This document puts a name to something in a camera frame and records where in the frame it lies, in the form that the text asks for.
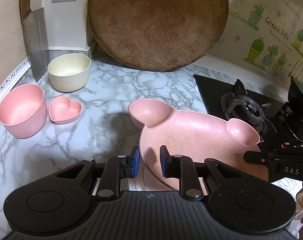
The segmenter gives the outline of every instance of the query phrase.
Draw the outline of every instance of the pink bowl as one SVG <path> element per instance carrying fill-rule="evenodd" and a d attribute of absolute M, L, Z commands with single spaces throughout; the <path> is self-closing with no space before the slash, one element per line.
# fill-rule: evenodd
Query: pink bowl
<path fill-rule="evenodd" d="M 175 110 L 155 99 L 130 103 L 132 121 L 142 127 L 139 139 L 141 158 L 157 181 L 169 189 L 179 189 L 178 179 L 162 176 L 159 148 L 166 145 L 170 155 L 186 155 L 194 162 L 215 158 L 263 180 L 268 180 L 265 166 L 246 163 L 243 154 L 260 151 L 258 133 L 239 119 L 225 121 L 193 111 Z"/>
<path fill-rule="evenodd" d="M 0 103 L 0 122 L 17 138 L 35 135 L 44 126 L 46 118 L 44 91 L 35 84 L 13 89 Z"/>
<path fill-rule="evenodd" d="M 76 121 L 82 111 L 82 105 L 68 97 L 56 97 L 49 107 L 50 119 L 56 124 Z"/>

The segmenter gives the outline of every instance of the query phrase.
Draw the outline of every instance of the gas stove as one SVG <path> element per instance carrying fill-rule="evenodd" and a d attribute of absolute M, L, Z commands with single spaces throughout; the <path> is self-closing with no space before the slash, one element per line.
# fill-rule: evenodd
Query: gas stove
<path fill-rule="evenodd" d="M 246 90 L 239 79 L 232 85 L 199 75 L 194 78 L 208 113 L 247 122 L 260 135 L 261 150 L 303 147 L 303 119 L 287 103 Z"/>

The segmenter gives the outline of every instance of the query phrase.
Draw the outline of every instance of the stove burner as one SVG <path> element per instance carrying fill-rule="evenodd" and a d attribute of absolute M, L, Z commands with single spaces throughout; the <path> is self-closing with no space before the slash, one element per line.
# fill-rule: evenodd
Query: stove burner
<path fill-rule="evenodd" d="M 248 96 L 238 96 L 236 99 L 239 99 L 245 103 L 237 104 L 234 107 L 235 113 L 241 120 L 254 126 L 259 126 L 264 122 L 265 114 L 261 107 L 253 99 Z"/>
<path fill-rule="evenodd" d="M 247 96 L 247 91 L 242 82 L 237 79 L 232 87 L 233 93 L 221 97 L 221 107 L 227 119 L 238 118 L 251 125 L 258 133 L 268 132 L 275 134 L 276 129 L 265 117 L 265 111 L 271 104 L 260 106 L 255 100 Z"/>

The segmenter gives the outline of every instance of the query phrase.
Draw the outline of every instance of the round wooden cutting board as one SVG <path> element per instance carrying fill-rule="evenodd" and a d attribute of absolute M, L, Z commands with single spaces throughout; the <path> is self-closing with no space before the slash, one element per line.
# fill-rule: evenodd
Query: round wooden cutting board
<path fill-rule="evenodd" d="M 91 31 L 119 62 L 168 71 L 205 55 L 221 36 L 228 0 L 88 0 Z"/>

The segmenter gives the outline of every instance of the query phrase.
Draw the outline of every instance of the marble countertop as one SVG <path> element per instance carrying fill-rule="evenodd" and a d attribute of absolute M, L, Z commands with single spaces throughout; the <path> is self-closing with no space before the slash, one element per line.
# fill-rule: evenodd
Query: marble countertop
<path fill-rule="evenodd" d="M 234 83 L 236 78 L 195 64 L 166 73 L 145 72 L 93 60 L 87 85 L 65 94 L 83 105 L 80 118 L 55 125 L 50 119 L 36 135 L 17 139 L 0 124 L 0 239 L 10 232 L 2 211 L 7 195 L 31 181 L 66 168 L 86 158 L 104 162 L 128 155 L 139 141 L 140 130 L 131 122 L 128 105 L 139 98 L 155 98 L 176 109 L 206 113 L 193 74 Z M 244 80 L 247 89 L 277 99 L 272 92 Z M 29 70 L 19 84 L 34 83 Z M 51 86 L 48 74 L 38 82 L 46 103 L 62 93 Z M 283 179 L 277 185 L 295 195 L 301 182 Z"/>

